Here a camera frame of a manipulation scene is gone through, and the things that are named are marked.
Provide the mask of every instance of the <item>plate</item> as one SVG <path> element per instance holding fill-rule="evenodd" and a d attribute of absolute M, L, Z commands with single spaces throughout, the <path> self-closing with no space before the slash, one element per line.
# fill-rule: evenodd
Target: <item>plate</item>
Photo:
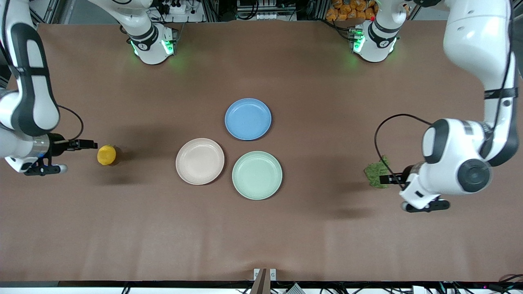
<path fill-rule="evenodd" d="M 189 184 L 204 185 L 220 175 L 224 163 L 223 150 L 216 142 L 198 138 L 180 149 L 176 156 L 176 171 Z"/>
<path fill-rule="evenodd" d="M 245 198 L 262 200 L 272 196 L 281 185 L 283 171 L 278 160 L 267 152 L 244 154 L 232 169 L 232 182 Z"/>
<path fill-rule="evenodd" d="M 225 113 L 227 131 L 240 140 L 251 141 L 263 136 L 270 128 L 270 110 L 258 99 L 244 98 L 233 103 Z"/>

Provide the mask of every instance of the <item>brown table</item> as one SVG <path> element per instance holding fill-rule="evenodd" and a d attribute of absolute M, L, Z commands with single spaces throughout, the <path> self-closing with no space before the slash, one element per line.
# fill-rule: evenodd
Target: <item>brown table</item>
<path fill-rule="evenodd" d="M 83 117 L 83 138 L 125 155 L 102 167 L 96 151 L 64 154 L 55 162 L 69 172 L 46 177 L 0 164 L 0 279 L 239 280 L 256 267 L 276 268 L 280 280 L 523 272 L 522 152 L 495 169 L 486 191 L 447 197 L 452 207 L 441 212 L 403 212 L 397 187 L 373 189 L 363 174 L 389 115 L 482 120 L 482 86 L 446 59 L 444 27 L 408 22 L 393 54 L 370 64 L 320 22 L 188 24 L 178 55 L 148 66 L 118 26 L 42 25 L 56 100 Z M 244 97 L 263 100 L 274 118 L 254 142 L 223 123 Z M 78 128 L 62 112 L 57 132 Z M 393 169 L 422 159 L 425 128 L 408 118 L 383 127 Z M 214 183 L 192 186 L 174 159 L 199 137 L 221 144 L 226 165 Z M 252 150 L 284 171 L 264 201 L 243 198 L 231 181 Z"/>

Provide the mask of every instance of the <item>cable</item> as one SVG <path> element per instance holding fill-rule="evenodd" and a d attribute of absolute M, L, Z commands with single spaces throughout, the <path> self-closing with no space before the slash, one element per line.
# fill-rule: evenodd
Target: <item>cable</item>
<path fill-rule="evenodd" d="M 218 21 L 222 21 L 222 20 L 220 19 L 220 15 L 216 12 L 216 10 L 214 10 L 214 6 L 212 5 L 212 1 L 210 1 L 210 3 L 209 3 L 209 7 L 211 8 L 212 13 L 214 13 L 214 16 L 216 16 L 216 19 L 217 19 Z"/>
<path fill-rule="evenodd" d="M 461 292 L 456 288 L 456 284 L 452 282 L 452 287 L 454 288 L 454 294 L 460 294 Z"/>
<path fill-rule="evenodd" d="M 344 38 L 344 39 L 347 40 L 347 41 L 355 40 L 355 39 L 353 39 L 353 38 L 349 38 L 349 37 L 347 37 L 347 36 L 344 36 L 344 35 L 342 34 L 342 32 L 340 32 L 340 29 L 336 26 L 336 24 L 334 23 L 334 21 L 332 21 L 332 24 L 333 24 L 333 26 L 334 26 L 334 29 L 338 32 L 338 34 L 339 34 L 342 38 Z"/>
<path fill-rule="evenodd" d="M 507 77 L 508 77 L 508 70 L 510 68 L 510 60 L 512 57 L 512 33 L 513 33 L 513 27 L 512 24 L 514 22 L 514 8 L 512 7 L 512 4 L 510 4 L 510 22 L 508 24 L 508 55 L 507 55 L 507 63 L 505 64 L 505 76 L 503 77 L 503 83 L 501 84 L 500 90 L 503 90 L 505 88 L 505 84 L 507 83 Z M 496 106 L 496 116 L 494 118 L 494 125 L 492 126 L 492 132 L 489 134 L 489 138 L 486 141 L 490 141 L 494 137 L 494 132 L 497 127 L 497 121 L 499 118 L 499 110 L 501 109 L 501 100 L 502 100 L 502 93 L 503 91 L 499 91 L 499 97 L 497 101 Z"/>
<path fill-rule="evenodd" d="M 246 294 L 246 293 L 247 293 L 247 291 L 249 291 L 249 289 L 251 289 L 252 287 L 253 287 L 253 286 L 249 286 L 249 287 L 247 287 L 247 288 L 246 288 L 246 289 L 245 289 L 245 290 L 243 291 L 243 293 L 242 293 L 242 294 Z"/>
<path fill-rule="evenodd" d="M 294 11 L 292 12 L 291 16 L 289 17 L 289 20 L 288 21 L 291 21 L 291 18 L 294 16 L 294 14 L 296 13 L 296 8 L 294 9 Z"/>
<path fill-rule="evenodd" d="M 323 22 L 324 24 L 330 26 L 333 29 L 338 28 L 338 30 L 340 30 L 340 31 L 349 31 L 349 29 L 337 27 L 336 25 L 331 24 L 330 22 L 326 21 L 325 19 L 315 19 L 315 20 L 319 20 L 319 21 Z"/>
<path fill-rule="evenodd" d="M 502 283 L 502 282 L 508 282 L 508 281 L 510 281 L 510 280 L 513 280 L 513 279 L 515 279 L 515 278 L 519 278 L 519 277 L 523 277 L 523 274 L 512 275 L 511 277 L 506 278 L 506 279 L 504 279 L 504 280 L 501 280 L 501 281 L 499 281 L 499 282 L 500 282 L 500 283 Z"/>
<path fill-rule="evenodd" d="M 249 20 L 249 19 L 255 17 L 256 14 L 258 13 L 259 5 L 260 5 L 259 1 L 256 0 L 256 7 L 254 5 L 255 4 L 253 4 L 253 9 L 251 10 L 251 12 L 249 13 L 249 15 L 247 17 L 245 17 L 245 18 L 240 17 L 238 15 L 238 13 L 236 12 L 236 18 L 241 19 L 241 20 Z"/>
<path fill-rule="evenodd" d="M 376 132 L 374 133 L 374 148 L 376 148 L 376 153 L 378 154 L 378 156 L 380 157 L 380 161 L 383 163 L 383 165 L 385 165 L 385 167 L 389 170 L 389 172 L 391 173 L 391 175 L 394 177 L 394 179 L 396 180 L 396 182 L 398 183 L 398 185 L 400 186 L 401 190 L 405 190 L 405 185 L 401 184 L 400 183 L 400 180 L 397 178 L 396 174 L 394 174 L 394 172 L 391 170 L 391 168 L 389 167 L 389 165 L 383 160 L 383 155 L 381 155 L 380 153 L 380 150 L 378 148 L 378 132 L 380 131 L 380 128 L 382 125 L 384 125 L 387 121 L 395 118 L 395 117 L 400 117 L 400 116 L 408 116 L 410 118 L 413 118 L 413 119 L 416 119 L 418 121 L 421 121 L 422 123 L 425 123 L 427 125 L 432 125 L 432 123 L 424 120 L 424 119 L 421 119 L 417 116 L 413 116 L 413 115 L 410 115 L 410 114 L 397 114 L 397 115 L 393 115 L 393 116 L 389 116 L 387 117 L 384 121 L 382 121 L 380 123 L 380 125 L 376 128 Z"/>
<path fill-rule="evenodd" d="M 154 6 L 156 8 L 156 11 L 158 11 L 158 14 L 160 15 L 162 19 L 162 25 L 165 24 L 165 18 L 163 17 L 163 14 L 160 12 L 160 9 L 158 9 L 158 6 Z"/>
<path fill-rule="evenodd" d="M 469 293 L 469 294 L 474 294 L 474 293 L 473 293 L 471 290 L 469 290 L 467 287 L 458 284 L 458 282 L 454 282 L 454 284 L 458 285 L 458 287 L 460 287 L 460 288 L 463 288 L 465 291 L 467 291 L 467 293 Z"/>
<path fill-rule="evenodd" d="M 329 292 L 330 294 L 334 294 L 334 293 L 332 293 L 332 291 L 330 291 L 330 290 L 327 289 L 327 288 L 321 288 L 321 289 L 320 289 L 320 294 L 323 293 L 323 290 L 327 290 L 327 292 Z"/>
<path fill-rule="evenodd" d="M 9 10 L 9 2 L 10 0 L 6 0 L 5 2 L 5 6 L 4 6 L 4 13 L 3 13 L 3 17 L 2 17 L 2 53 L 4 54 L 5 56 L 5 60 L 7 61 L 7 65 L 12 65 L 13 64 L 13 61 L 11 60 L 11 56 L 9 54 L 7 54 L 7 39 L 6 39 L 6 29 L 5 29 L 5 22 L 6 22 L 6 18 L 7 18 L 7 10 Z"/>
<path fill-rule="evenodd" d="M 131 291 L 131 285 L 129 282 L 125 282 L 123 283 L 123 290 L 122 290 L 122 294 L 129 294 L 129 292 Z"/>
<path fill-rule="evenodd" d="M 74 138 L 72 138 L 72 139 L 70 139 L 70 140 L 67 140 L 67 141 L 73 141 L 73 140 L 78 139 L 78 138 L 82 135 L 82 133 L 84 132 L 84 121 L 83 121 L 82 118 L 81 118 L 81 117 L 80 117 L 76 112 L 74 112 L 73 110 L 71 110 L 71 109 L 69 109 L 69 108 L 67 108 L 67 107 L 65 107 L 65 106 L 62 106 L 62 105 L 58 105 L 58 107 L 63 108 L 63 109 L 65 109 L 65 110 L 69 111 L 70 113 L 74 114 L 74 116 L 76 116 L 76 117 L 78 118 L 78 120 L 80 121 L 80 132 L 78 132 L 78 135 L 76 135 Z"/>

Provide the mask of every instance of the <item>pink plate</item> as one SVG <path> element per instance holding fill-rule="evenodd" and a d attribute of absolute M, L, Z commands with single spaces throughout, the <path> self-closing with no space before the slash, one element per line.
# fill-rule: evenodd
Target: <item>pink plate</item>
<path fill-rule="evenodd" d="M 210 139 L 199 138 L 180 149 L 176 156 L 176 171 L 189 184 L 204 185 L 220 175 L 224 163 L 221 147 Z"/>

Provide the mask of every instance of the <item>green sponge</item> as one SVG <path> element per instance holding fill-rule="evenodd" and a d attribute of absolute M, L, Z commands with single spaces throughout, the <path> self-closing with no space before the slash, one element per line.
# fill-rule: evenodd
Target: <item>green sponge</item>
<path fill-rule="evenodd" d="M 385 155 L 382 157 L 382 159 L 383 159 L 383 161 L 385 161 L 385 163 L 387 165 L 389 165 L 389 160 L 387 159 L 387 157 Z M 389 174 L 389 170 L 385 167 L 385 165 L 383 164 L 383 162 L 381 162 L 381 160 L 379 162 L 369 164 L 365 168 L 364 172 L 365 172 L 365 175 L 367 176 L 367 179 L 369 180 L 369 184 L 372 187 L 378 188 L 378 189 L 385 189 L 385 188 L 389 187 L 388 185 L 380 184 L 380 176 Z"/>

